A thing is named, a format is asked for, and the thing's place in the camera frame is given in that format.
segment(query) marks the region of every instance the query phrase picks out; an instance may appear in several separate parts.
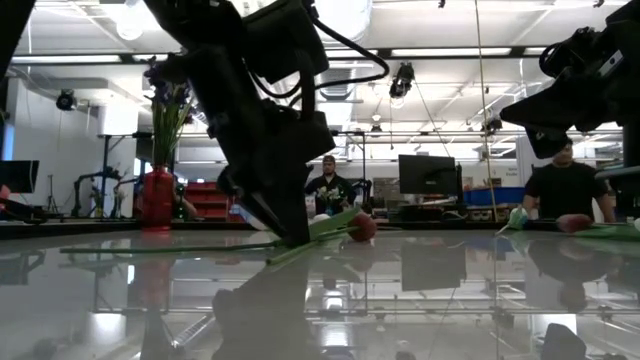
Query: cable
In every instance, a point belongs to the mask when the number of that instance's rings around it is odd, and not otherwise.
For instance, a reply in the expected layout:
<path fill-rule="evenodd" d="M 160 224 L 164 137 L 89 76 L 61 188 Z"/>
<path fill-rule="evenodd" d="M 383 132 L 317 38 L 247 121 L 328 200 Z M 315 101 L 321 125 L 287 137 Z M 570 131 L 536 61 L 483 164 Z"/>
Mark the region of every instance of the cable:
<path fill-rule="evenodd" d="M 389 141 L 391 142 L 391 150 L 393 150 L 393 115 L 391 108 L 391 97 L 389 97 Z"/>
<path fill-rule="evenodd" d="M 336 31 L 334 31 L 333 29 L 331 29 L 330 27 L 328 27 L 327 25 L 322 23 L 322 21 L 320 21 L 320 19 L 315 18 L 315 17 L 311 17 L 311 22 L 313 22 L 313 24 L 316 27 L 318 27 L 320 30 L 324 31 L 327 35 L 329 35 L 332 38 L 338 40 L 339 42 L 341 42 L 342 44 L 346 45 L 347 47 L 357 51 L 360 55 L 362 55 L 365 58 L 375 62 L 378 65 L 380 65 L 382 67 L 382 69 L 383 69 L 382 73 L 377 74 L 377 75 L 365 76 L 365 77 L 355 78 L 355 79 L 329 81 L 329 82 L 326 82 L 324 84 L 319 84 L 319 85 L 316 85 L 315 90 L 324 89 L 324 88 L 330 87 L 330 86 L 348 85 L 348 84 L 356 84 L 356 83 L 362 83 L 362 82 L 376 81 L 376 80 L 383 79 L 383 78 L 387 77 L 387 75 L 389 75 L 389 72 L 390 72 L 389 65 L 384 60 L 382 60 L 382 58 L 380 58 L 377 55 L 372 54 L 371 52 L 369 52 L 365 48 L 361 47 L 360 45 L 358 45 L 358 44 L 354 43 L 353 41 L 347 39 L 346 37 L 340 35 Z M 293 100 L 291 100 L 291 102 L 289 103 L 289 106 L 295 105 L 298 102 L 298 100 L 300 100 L 300 98 L 301 98 L 300 94 L 296 95 L 296 97 L 294 97 Z"/>
<path fill-rule="evenodd" d="M 540 70 L 548 77 L 551 77 L 554 79 L 558 77 L 559 74 L 556 74 L 556 72 L 553 71 L 553 69 L 549 66 L 549 63 L 547 63 L 547 60 L 549 59 L 549 55 L 555 52 L 561 45 L 562 43 L 555 43 L 547 46 L 547 48 L 544 49 L 544 51 L 542 52 L 542 54 L 540 54 L 540 57 L 538 58 L 538 66 L 540 66 Z"/>
<path fill-rule="evenodd" d="M 309 54 L 303 50 L 296 50 L 296 59 L 298 60 L 298 67 L 300 73 L 300 87 L 301 91 L 299 96 L 302 98 L 302 109 L 300 111 L 300 118 L 306 121 L 313 120 L 316 111 L 316 90 L 314 88 L 314 71 L 313 61 Z"/>
<path fill-rule="evenodd" d="M 33 77 L 31 77 L 31 75 L 27 74 L 24 70 L 20 69 L 19 67 L 14 66 L 14 67 L 12 67 L 12 69 L 17 71 L 17 72 L 19 72 L 19 73 L 21 73 L 22 75 L 24 75 L 24 77 L 27 78 L 27 81 L 31 85 L 35 86 L 36 88 L 40 89 L 41 91 L 44 91 L 45 93 L 47 93 L 47 94 L 49 94 L 50 96 L 53 96 L 53 97 L 57 97 L 58 96 L 56 93 L 51 92 L 51 91 L 43 88 L 42 86 L 38 85 L 38 83 L 35 80 L 33 80 Z M 49 80 L 49 78 L 47 76 L 42 75 L 42 74 L 38 74 L 38 75 L 40 75 L 43 79 L 47 80 L 49 85 L 51 87 L 53 87 L 53 83 L 51 82 L 51 80 Z"/>
<path fill-rule="evenodd" d="M 260 90 L 262 90 L 265 94 L 275 99 L 286 99 L 286 98 L 292 97 L 295 93 L 298 92 L 298 90 L 300 90 L 301 81 L 298 81 L 298 83 L 286 93 L 284 94 L 274 93 L 273 91 L 267 89 L 267 87 L 264 85 L 262 80 L 260 80 L 260 78 L 258 78 L 258 75 L 256 75 L 254 72 L 250 71 L 249 75 L 251 75 L 251 79 L 253 79 L 253 82 L 255 82 L 256 85 L 258 85 Z"/>
<path fill-rule="evenodd" d="M 484 67 L 482 65 L 482 40 L 480 38 L 480 10 L 478 10 L 478 0 L 474 0 L 476 5 L 476 30 L 478 34 L 478 59 L 480 61 L 480 85 L 482 89 L 484 89 Z M 484 91 L 482 91 L 482 108 L 486 109 L 487 102 L 484 97 Z M 488 118 L 487 111 L 482 112 L 482 117 L 484 118 L 484 149 L 487 152 L 487 172 L 488 172 L 488 180 L 489 180 L 489 192 L 491 193 L 491 205 L 493 206 L 493 221 L 498 222 L 498 207 L 496 206 L 496 193 L 493 188 L 493 181 L 491 181 L 491 149 L 489 148 L 488 138 L 489 138 L 489 126 L 488 126 Z"/>
<path fill-rule="evenodd" d="M 438 135 L 438 139 L 440 139 L 440 143 L 442 144 L 444 151 L 447 153 L 447 156 L 451 157 L 451 154 L 449 153 L 449 149 L 447 149 L 447 144 L 445 144 L 444 140 L 442 140 L 442 136 L 440 135 L 440 130 L 438 130 L 438 127 L 436 126 L 436 122 L 435 120 L 433 120 L 433 116 L 431 116 L 431 111 L 429 111 L 429 107 L 427 106 L 427 102 L 424 100 L 424 96 L 422 96 L 420 85 L 415 79 L 413 79 L 413 81 L 416 83 L 416 89 L 418 89 L 418 94 L 420 94 L 420 100 L 422 100 L 422 105 L 424 105 L 424 109 L 427 110 L 427 115 L 429 116 L 429 120 L 431 120 L 431 124 L 433 125 L 433 131 L 435 131 L 436 134 Z"/>
<path fill-rule="evenodd" d="M 449 297 L 449 301 L 447 302 L 447 307 L 444 309 L 444 312 L 442 313 L 442 317 L 440 318 L 440 323 L 436 328 L 435 334 L 433 334 L 433 340 L 431 341 L 431 346 L 429 347 L 429 354 L 427 355 L 427 360 L 431 360 L 433 349 L 436 345 L 436 341 L 438 340 L 438 333 L 442 328 L 442 324 L 444 323 L 445 316 L 447 316 L 447 311 L 449 311 L 449 307 L 451 307 L 451 303 L 453 302 L 453 297 L 456 295 L 456 290 L 458 290 L 458 288 L 453 288 L 453 291 L 451 292 L 451 296 Z"/>

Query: flower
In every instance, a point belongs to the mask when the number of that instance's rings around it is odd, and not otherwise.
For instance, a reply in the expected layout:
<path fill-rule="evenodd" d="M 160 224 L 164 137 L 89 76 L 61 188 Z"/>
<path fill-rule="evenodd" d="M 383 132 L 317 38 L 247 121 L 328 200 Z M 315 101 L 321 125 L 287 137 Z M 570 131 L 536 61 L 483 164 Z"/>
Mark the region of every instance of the flower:
<path fill-rule="evenodd" d="M 316 191 L 316 197 L 324 200 L 325 202 L 344 199 L 339 187 L 327 190 L 326 186 L 323 186 Z"/>
<path fill-rule="evenodd" d="M 148 61 L 149 69 L 144 72 L 153 88 L 151 109 L 153 113 L 153 163 L 167 165 L 175 149 L 182 126 L 191 122 L 194 97 L 185 82 L 172 82 L 163 78 L 161 64 L 156 57 Z"/>

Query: red vase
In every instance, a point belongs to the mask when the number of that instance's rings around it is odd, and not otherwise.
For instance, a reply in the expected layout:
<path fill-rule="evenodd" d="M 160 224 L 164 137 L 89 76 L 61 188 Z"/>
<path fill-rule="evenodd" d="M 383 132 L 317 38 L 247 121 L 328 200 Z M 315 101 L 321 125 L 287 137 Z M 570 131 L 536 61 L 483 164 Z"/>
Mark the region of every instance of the red vase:
<path fill-rule="evenodd" d="M 142 230 L 168 231 L 173 216 L 173 176 L 164 166 L 153 166 L 144 175 Z"/>

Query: white wall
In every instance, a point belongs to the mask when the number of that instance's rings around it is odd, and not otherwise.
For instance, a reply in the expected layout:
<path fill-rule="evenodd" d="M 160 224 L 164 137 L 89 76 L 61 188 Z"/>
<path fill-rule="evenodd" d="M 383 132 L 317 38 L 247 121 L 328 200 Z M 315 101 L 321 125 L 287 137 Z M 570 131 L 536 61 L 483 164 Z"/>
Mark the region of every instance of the white wall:
<path fill-rule="evenodd" d="M 24 194 L 24 199 L 14 194 L 12 199 L 46 206 L 50 195 L 48 176 L 53 175 L 53 195 L 58 210 L 69 213 L 74 206 L 73 182 L 80 175 L 102 169 L 104 140 L 97 135 L 102 132 L 104 121 L 98 118 L 104 109 L 94 108 L 91 115 L 83 111 L 60 111 L 54 100 L 27 89 L 19 79 L 11 80 L 7 103 L 11 114 L 9 122 L 14 134 L 13 148 L 8 153 L 12 153 L 13 160 L 40 161 L 34 193 Z M 118 165 L 121 172 L 129 169 L 131 174 L 134 158 L 135 141 L 124 140 L 110 152 L 109 165 Z M 107 184 L 108 195 L 111 195 L 114 185 L 115 182 Z M 91 182 L 84 181 L 80 189 L 82 215 L 91 209 Z M 133 191 L 132 185 L 125 189 Z M 125 200 L 123 209 L 131 208 L 131 198 L 129 196 Z M 105 203 L 106 211 L 111 211 L 110 198 Z"/>

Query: spotlight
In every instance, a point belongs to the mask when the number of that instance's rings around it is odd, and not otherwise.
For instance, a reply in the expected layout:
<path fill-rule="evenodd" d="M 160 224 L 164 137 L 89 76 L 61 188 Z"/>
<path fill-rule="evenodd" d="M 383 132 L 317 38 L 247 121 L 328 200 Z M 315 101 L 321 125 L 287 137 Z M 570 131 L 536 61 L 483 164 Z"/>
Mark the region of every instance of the spotlight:
<path fill-rule="evenodd" d="M 400 69 L 393 78 L 391 87 L 389 88 L 389 96 L 392 99 L 403 98 L 409 90 L 411 90 L 411 83 L 415 79 L 415 72 L 413 66 L 409 62 L 400 64 Z"/>
<path fill-rule="evenodd" d="M 78 107 L 78 100 L 73 96 L 73 90 L 62 89 L 56 100 L 56 107 L 62 111 L 73 111 Z"/>
<path fill-rule="evenodd" d="M 482 124 L 482 129 L 487 135 L 495 135 L 496 131 L 502 129 L 502 120 L 491 119 L 486 124 Z"/>

